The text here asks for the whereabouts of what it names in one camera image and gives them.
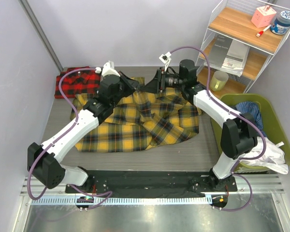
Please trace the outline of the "yellow plaid long sleeve shirt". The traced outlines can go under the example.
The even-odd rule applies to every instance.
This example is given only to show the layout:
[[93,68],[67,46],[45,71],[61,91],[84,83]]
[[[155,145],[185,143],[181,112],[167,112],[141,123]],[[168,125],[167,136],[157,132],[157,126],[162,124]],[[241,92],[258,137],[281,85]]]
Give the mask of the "yellow plaid long sleeve shirt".
[[136,91],[75,144],[79,152],[143,151],[187,141],[199,133],[201,109],[175,88],[153,94]]

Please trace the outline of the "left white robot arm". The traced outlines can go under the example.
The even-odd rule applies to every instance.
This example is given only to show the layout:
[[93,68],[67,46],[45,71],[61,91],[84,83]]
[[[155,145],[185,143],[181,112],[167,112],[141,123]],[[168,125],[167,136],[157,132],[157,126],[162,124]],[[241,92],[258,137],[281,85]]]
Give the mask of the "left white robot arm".
[[43,145],[32,143],[28,147],[29,173],[48,189],[59,184],[72,184],[83,193],[90,192],[93,180],[85,170],[60,163],[77,142],[103,123],[120,100],[133,94],[139,85],[138,81],[123,73],[104,76],[96,94],[85,103],[82,110],[76,111],[75,118],[68,125]]

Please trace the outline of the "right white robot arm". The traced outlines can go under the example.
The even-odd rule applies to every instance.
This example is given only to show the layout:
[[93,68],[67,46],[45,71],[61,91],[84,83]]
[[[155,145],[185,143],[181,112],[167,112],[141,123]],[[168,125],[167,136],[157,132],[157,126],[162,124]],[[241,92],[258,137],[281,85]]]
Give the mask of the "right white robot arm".
[[257,143],[256,127],[253,117],[241,114],[209,94],[197,81],[197,67],[194,61],[184,59],[179,64],[179,72],[169,72],[170,68],[159,68],[154,78],[142,91],[158,93],[167,87],[181,91],[182,97],[189,103],[205,111],[221,127],[220,147],[222,153],[209,171],[209,188],[219,191],[225,188],[234,165],[244,154],[250,152]]

